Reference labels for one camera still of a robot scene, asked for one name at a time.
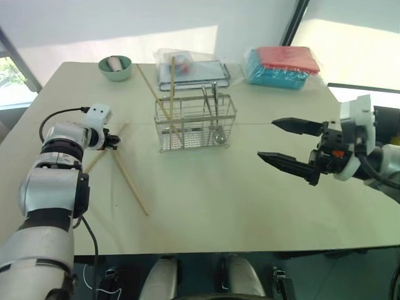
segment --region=plastic packaging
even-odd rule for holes
[[[175,56],[175,90],[201,89],[211,87],[217,82],[219,88],[243,80],[238,68],[231,68],[213,54],[198,53],[177,49],[159,49],[154,53],[157,66],[157,88],[161,91],[171,89],[171,59]]]
[[[244,55],[243,71],[250,84],[302,89],[319,67],[308,47],[259,47]]]

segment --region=floor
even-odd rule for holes
[[[370,249],[365,254],[352,252],[341,257],[323,254],[281,259],[276,253],[242,253],[255,268],[264,289],[272,296],[271,268],[277,266],[293,280],[297,300],[386,300],[391,276],[399,264],[399,248]],[[182,281],[178,295],[207,294],[214,291],[214,272],[223,254],[179,254]],[[106,256],[99,265],[99,278],[109,266],[120,269],[120,300],[137,299],[146,274],[157,261],[156,255]],[[83,264],[74,270],[82,278]],[[86,268],[90,284],[92,268]],[[74,300],[91,299],[91,291],[80,280]]]

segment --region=white wall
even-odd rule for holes
[[[400,0],[310,0],[292,45],[327,82],[400,89]]]
[[[296,0],[0,0],[0,26],[45,84],[64,61],[111,54],[154,61],[158,48],[238,61],[281,42]]]

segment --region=table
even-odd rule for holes
[[[142,68],[155,86],[154,65]],[[400,243],[400,206],[384,194],[357,179],[340,182],[331,175],[322,175],[312,187],[256,155],[281,152],[307,161],[318,138],[289,134],[271,121],[289,116],[337,119],[339,103],[327,87],[313,80],[303,91],[241,83],[228,93],[238,110],[229,148],[161,154],[154,99],[136,69],[127,81],[110,82],[96,64],[62,64],[0,146],[0,243],[23,221],[18,187],[39,154],[40,122],[59,109],[93,103],[112,107],[111,131],[129,123],[121,135],[120,155],[150,210],[150,216],[143,214],[107,153],[90,172],[86,213],[100,254],[301,251]],[[83,117],[70,112],[55,120]],[[83,163],[95,155],[86,151]],[[75,254],[92,254],[84,226],[74,235]]]

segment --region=wire basket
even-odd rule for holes
[[[203,147],[229,147],[229,136],[236,117],[230,95],[175,97],[172,101],[172,120],[168,120],[156,102],[157,133],[161,152]],[[160,99],[170,114],[169,97]]]

